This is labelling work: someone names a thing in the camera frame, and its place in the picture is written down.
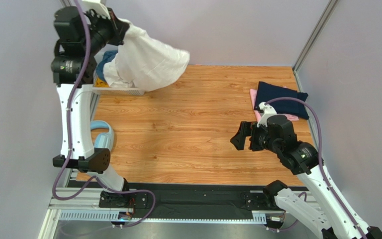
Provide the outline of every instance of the white cloth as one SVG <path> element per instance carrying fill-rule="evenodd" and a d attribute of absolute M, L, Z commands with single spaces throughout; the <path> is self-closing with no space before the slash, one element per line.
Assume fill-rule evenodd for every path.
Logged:
<path fill-rule="evenodd" d="M 151 38 L 130 21 L 124 44 L 115 58 L 104 65 L 103 74 L 110 87 L 137 87 L 153 91 L 174 83 L 184 73 L 190 53 Z"/>

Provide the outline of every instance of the white basket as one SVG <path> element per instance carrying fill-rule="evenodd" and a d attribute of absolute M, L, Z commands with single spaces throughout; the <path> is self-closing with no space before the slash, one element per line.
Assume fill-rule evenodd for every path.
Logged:
<path fill-rule="evenodd" d="M 94 71 L 94 84 L 97 80 L 97 73 Z M 116 88 L 116 87 L 93 87 L 93 92 L 97 95 L 128 95 L 142 96 L 145 91 L 140 88 Z"/>

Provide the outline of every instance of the blue cloth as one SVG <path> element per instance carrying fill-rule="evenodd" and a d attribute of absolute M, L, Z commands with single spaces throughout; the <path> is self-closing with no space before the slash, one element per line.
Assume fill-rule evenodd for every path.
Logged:
<path fill-rule="evenodd" d="M 97 65 L 97 68 L 95 69 L 95 72 L 97 73 L 98 77 L 100 77 L 100 79 L 102 79 L 104 82 L 106 82 L 103 74 L 104 64 L 107 62 L 111 62 L 116 56 L 116 54 L 117 50 L 106 51 L 103 55 L 103 60 Z"/>
<path fill-rule="evenodd" d="M 260 81 L 259 88 L 257 89 L 254 110 L 259 110 L 259 104 L 261 102 L 267 102 L 278 97 L 292 97 L 305 102 L 308 96 L 309 94 L 307 93 L 300 93 L 291 89 L 287 89 L 280 86 L 274 86 L 266 82 Z M 275 108 L 275 111 L 278 114 L 290 114 L 306 120 L 309 119 L 309 115 L 307 114 L 306 108 L 304 107 L 304 105 L 298 102 L 277 101 L 271 103 L 271 106 Z"/>

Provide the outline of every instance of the wire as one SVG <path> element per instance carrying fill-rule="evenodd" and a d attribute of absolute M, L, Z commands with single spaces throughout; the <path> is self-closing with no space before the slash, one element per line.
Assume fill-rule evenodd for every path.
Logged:
<path fill-rule="evenodd" d="M 282 215 L 282 221 L 285 222 L 285 217 L 287 216 L 287 212 L 284 211 L 284 214 Z"/>
<path fill-rule="evenodd" d="M 363 232 L 363 230 L 360 228 L 360 225 L 357 223 L 356 219 L 353 217 L 353 215 L 350 212 L 350 210 L 347 208 L 347 206 L 344 204 L 343 200 L 338 195 L 337 191 L 335 191 L 335 189 L 331 186 L 331 183 L 329 182 L 329 179 L 326 176 L 325 170 L 323 169 L 323 166 L 322 166 L 323 165 L 323 162 L 322 162 L 322 132 L 321 132 L 321 129 L 320 129 L 319 118 L 318 118 L 315 110 L 308 103 L 306 103 L 306 102 L 304 102 L 302 100 L 296 99 L 296 98 L 292 98 L 292 97 L 279 97 L 279 98 L 276 98 L 276 99 L 272 99 L 270 101 L 267 101 L 266 105 L 269 105 L 269 104 L 271 104 L 273 102 L 276 102 L 276 101 L 296 101 L 296 102 L 299 102 L 300 104 L 303 104 L 304 106 L 306 106 L 312 112 L 312 114 L 314 116 L 314 119 L 316 121 L 317 132 L 318 132 L 318 136 L 319 136 L 318 137 L 319 138 L 318 139 L 319 140 L 319 143 L 318 143 L 318 151 L 319 151 L 318 152 L 318 161 L 319 161 L 319 169 L 320 169 L 320 172 L 322 174 L 323 180 L 325 181 L 326 185 L 331 190 L 332 194 L 337 199 L 337 201 L 339 202 L 341 207 L 344 209 L 344 211 L 346 212 L 346 214 L 348 215 L 348 217 L 350 218 L 350 220 L 352 221 L 354 226 L 357 228 L 357 230 L 359 231 L 359 233 L 362 236 L 362 238 L 363 239 L 368 239 L 366 237 L 365 233 Z"/>
<path fill-rule="evenodd" d="M 75 90 L 78 88 L 79 84 L 81 83 L 82 77 L 84 76 L 85 70 L 87 69 L 88 61 L 89 61 L 90 55 L 91 55 L 90 29 L 88 27 L 88 23 L 87 23 L 87 20 L 85 19 L 85 14 L 82 11 L 81 5 L 79 4 L 78 0 L 74 0 L 74 2 L 75 2 L 76 7 L 78 8 L 79 16 L 81 17 L 82 25 L 83 25 L 84 30 L 85 30 L 85 58 L 84 58 L 84 63 L 82 64 L 82 68 L 78 74 L 78 77 L 76 78 L 76 81 L 72 87 L 72 90 L 70 91 L 69 98 L 67 100 L 66 127 L 67 127 L 67 135 L 68 135 L 69 152 L 68 152 L 68 155 L 66 156 L 66 160 L 63 163 L 62 168 L 60 169 L 59 173 L 57 174 L 56 179 L 54 180 L 53 188 L 52 188 L 53 197 L 57 200 L 62 200 L 62 201 L 72 199 L 72 198 L 76 197 L 77 195 L 79 195 L 88 186 L 88 184 L 91 182 L 91 180 L 96 178 L 94 176 L 91 177 L 82 186 L 82 188 L 79 189 L 79 191 L 77 191 L 75 194 L 73 194 L 71 196 L 60 197 L 57 195 L 57 191 L 56 191 L 57 184 L 58 184 L 60 178 L 62 177 L 63 171 L 66 169 L 66 166 L 68 165 L 69 160 L 72 156 L 73 143 L 72 143 L 72 122 L 71 122 L 71 111 L 70 111 L 70 109 L 72 108 L 72 99 L 73 99 L 73 95 L 75 94 Z"/>
<path fill-rule="evenodd" d="M 298 197 L 300 198 L 303 195 L 304 195 L 304 201 L 306 201 L 307 200 L 307 192 L 301 192 L 298 195 Z M 274 232 L 274 233 L 283 233 L 283 232 L 287 232 L 287 231 L 290 231 L 291 229 L 293 229 L 295 227 L 295 225 L 297 225 L 297 223 L 298 223 L 298 220 L 295 220 L 295 222 L 293 224 L 291 224 L 291 226 L 289 226 L 287 228 L 284 228 L 284 229 L 268 228 L 268 230 L 271 231 L 271 232 Z"/>
<path fill-rule="evenodd" d="M 150 190 L 146 190 L 146 189 L 140 189 L 140 190 L 135 190 L 135 191 L 126 191 L 126 192 L 122 192 L 122 191 L 117 191 L 117 190 L 113 190 L 111 188 L 108 188 L 106 185 L 104 185 L 98 178 L 97 178 L 97 182 L 100 184 L 100 186 L 102 186 L 104 189 L 107 189 L 111 192 L 114 192 L 114 193 L 118 193 L 118 194 L 121 194 L 121 195 L 124 195 L 124 194 L 132 194 L 132 193 L 149 193 L 151 194 L 151 196 L 153 197 L 153 204 L 151 205 L 151 208 L 150 210 L 147 212 L 146 215 L 144 215 L 140 220 L 134 222 L 134 223 L 131 223 L 131 224 L 127 224 L 127 225 L 124 225 L 123 228 L 130 228 L 130 227 L 133 227 L 137 224 L 140 224 L 141 222 L 143 222 L 154 210 L 154 206 L 156 205 L 156 195 L 154 195 L 153 192 L 151 192 Z"/>
<path fill-rule="evenodd" d="M 81 18 L 81 22 L 82 22 L 82 25 L 84 27 L 84 31 L 85 31 L 85 57 L 84 57 L 84 62 L 82 64 L 82 68 L 78 74 L 78 77 L 72 87 L 72 90 L 70 91 L 70 94 L 69 94 L 69 98 L 68 98 L 68 101 L 67 101 L 67 110 L 66 110 L 66 125 L 67 125 L 67 135 L 68 135 L 68 149 L 69 149 L 69 152 L 68 152 L 68 155 L 66 156 L 66 160 L 65 162 L 63 163 L 63 166 L 62 168 L 60 169 L 59 173 L 57 174 L 57 177 L 56 179 L 54 180 L 54 183 L 53 183 L 53 188 L 52 188 L 52 193 L 53 193 L 53 197 L 57 200 L 70 200 L 74 197 L 76 197 L 77 195 L 79 195 L 87 186 L 88 184 L 93 180 L 93 179 L 96 179 L 98 181 L 98 183 L 105 189 L 109 190 L 109 191 L 112 191 L 112 192 L 115 192 L 115 193 L 118 193 L 118 194 L 132 194 L 132 193 L 138 193 L 138 192 L 146 192 L 146 193 L 149 193 L 151 194 L 151 196 L 153 197 L 153 204 L 151 206 L 151 209 L 150 211 L 145 215 L 143 216 L 143 218 L 141 218 L 140 220 L 132 223 L 132 224 L 129 224 L 129 225 L 126 225 L 124 227 L 128 228 L 128 227 L 132 227 L 132 226 L 135 226 L 137 224 L 140 224 L 142 221 L 144 221 L 154 210 L 154 206 L 156 205 L 156 196 L 154 195 L 153 192 L 149 191 L 149 190 L 136 190 L 136 191 L 128 191 L 128 192 L 121 192 L 121 191 L 116 191 L 116 190 L 113 190 L 113 189 L 110 189 L 108 188 L 107 186 L 105 186 L 97 177 L 93 176 L 91 177 L 90 179 L 88 179 L 88 181 L 82 186 L 82 188 L 80 188 L 76 193 L 74 193 L 73 195 L 71 196 L 68 196 L 68 197 L 60 197 L 57 195 L 57 184 L 63 174 L 63 171 L 66 169 L 68 163 L 69 163 L 69 160 L 71 159 L 71 156 L 72 156 L 72 147 L 73 147 L 73 144 L 72 144 L 72 122 L 71 122 L 71 108 L 72 108 L 72 100 L 73 100 L 73 96 L 75 94 L 75 90 L 78 88 L 79 84 L 81 83 L 81 80 L 82 80 L 82 77 L 84 76 L 84 73 L 85 73 L 85 70 L 88 66 L 88 61 L 90 59 L 90 55 L 91 55 L 91 37 L 90 37 L 90 29 L 88 27 L 88 23 L 87 23 L 87 20 L 85 18 L 85 14 L 81 8 L 81 5 L 79 4 L 78 0 L 74 0 L 75 2 L 75 5 L 78 9 L 78 12 L 79 12 L 79 16 Z"/>
<path fill-rule="evenodd" d="M 129 213 L 129 209 L 131 208 L 132 206 L 132 214 Z M 131 219 L 132 217 L 134 216 L 135 214 L 135 199 L 134 198 L 131 198 L 129 200 L 129 206 L 128 206 L 128 211 L 126 212 L 127 216 L 129 216 Z"/>

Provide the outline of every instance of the black mounting bracket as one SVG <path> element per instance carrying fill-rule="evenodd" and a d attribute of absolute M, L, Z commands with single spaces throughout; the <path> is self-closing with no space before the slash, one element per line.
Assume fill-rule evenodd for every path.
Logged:
<path fill-rule="evenodd" d="M 100 208 L 139 208 L 144 209 L 149 206 L 148 193 L 117 194 L 102 191 L 100 194 Z"/>
<path fill-rule="evenodd" d="M 57 155 L 53 158 L 53 166 L 61 168 L 65 163 L 64 155 Z M 94 154 L 88 158 L 80 157 L 79 159 L 71 159 L 66 168 L 78 169 L 80 172 L 88 171 L 102 174 L 110 164 L 110 150 L 108 148 L 95 148 Z"/>
<path fill-rule="evenodd" d="M 262 210 L 262 211 L 280 211 L 275 202 L 272 201 L 264 193 L 245 193 L 245 205 L 249 211 Z"/>
<path fill-rule="evenodd" d="M 238 132 L 230 140 L 237 150 L 244 150 L 245 138 L 251 135 L 251 125 L 254 123 L 241 121 Z"/>

